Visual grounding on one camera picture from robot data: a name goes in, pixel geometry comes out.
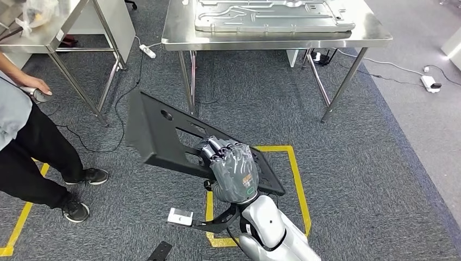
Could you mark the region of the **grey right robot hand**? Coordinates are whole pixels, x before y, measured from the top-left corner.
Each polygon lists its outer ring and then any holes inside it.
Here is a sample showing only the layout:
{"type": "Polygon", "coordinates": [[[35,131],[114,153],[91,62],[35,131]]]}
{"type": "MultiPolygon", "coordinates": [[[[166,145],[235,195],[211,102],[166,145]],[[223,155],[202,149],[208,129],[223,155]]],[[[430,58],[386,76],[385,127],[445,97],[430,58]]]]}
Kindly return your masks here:
{"type": "Polygon", "coordinates": [[[214,174],[204,187],[218,200],[244,204],[257,196],[259,175],[249,145],[208,136],[197,149],[214,174]]]}

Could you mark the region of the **person's left hand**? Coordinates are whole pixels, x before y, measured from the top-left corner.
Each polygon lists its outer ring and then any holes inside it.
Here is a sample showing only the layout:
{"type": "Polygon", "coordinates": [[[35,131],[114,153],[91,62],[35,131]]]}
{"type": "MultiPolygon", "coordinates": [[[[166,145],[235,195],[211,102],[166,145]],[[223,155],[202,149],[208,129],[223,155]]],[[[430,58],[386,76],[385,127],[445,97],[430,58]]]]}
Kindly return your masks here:
{"type": "Polygon", "coordinates": [[[24,76],[20,78],[19,82],[20,84],[24,86],[31,87],[31,88],[37,88],[46,95],[50,95],[50,96],[53,95],[49,86],[42,79],[35,78],[35,77],[25,74],[24,76]]]}

